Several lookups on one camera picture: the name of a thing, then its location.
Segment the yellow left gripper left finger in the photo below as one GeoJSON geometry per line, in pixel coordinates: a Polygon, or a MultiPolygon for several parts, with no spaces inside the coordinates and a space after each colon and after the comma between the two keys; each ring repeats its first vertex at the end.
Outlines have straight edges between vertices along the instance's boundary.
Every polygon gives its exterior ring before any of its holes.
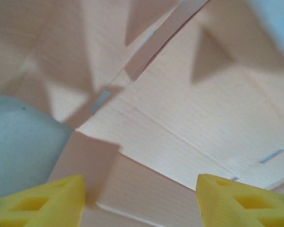
{"type": "Polygon", "coordinates": [[[86,200],[82,175],[0,198],[0,227],[80,227],[86,200]]]}

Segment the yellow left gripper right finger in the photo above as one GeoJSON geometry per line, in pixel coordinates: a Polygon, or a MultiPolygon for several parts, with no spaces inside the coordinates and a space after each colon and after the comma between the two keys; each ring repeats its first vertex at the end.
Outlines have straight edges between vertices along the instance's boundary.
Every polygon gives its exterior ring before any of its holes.
{"type": "Polygon", "coordinates": [[[196,197],[204,227],[284,227],[284,194],[200,174],[196,197]]]}

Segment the orange paper box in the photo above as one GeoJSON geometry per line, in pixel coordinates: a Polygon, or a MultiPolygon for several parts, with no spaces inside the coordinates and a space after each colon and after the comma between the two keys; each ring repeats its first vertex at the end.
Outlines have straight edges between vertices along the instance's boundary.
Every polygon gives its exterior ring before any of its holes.
{"type": "Polygon", "coordinates": [[[202,227],[199,174],[284,183],[284,57],[248,0],[0,0],[0,197],[71,174],[82,227],[202,227]]]}

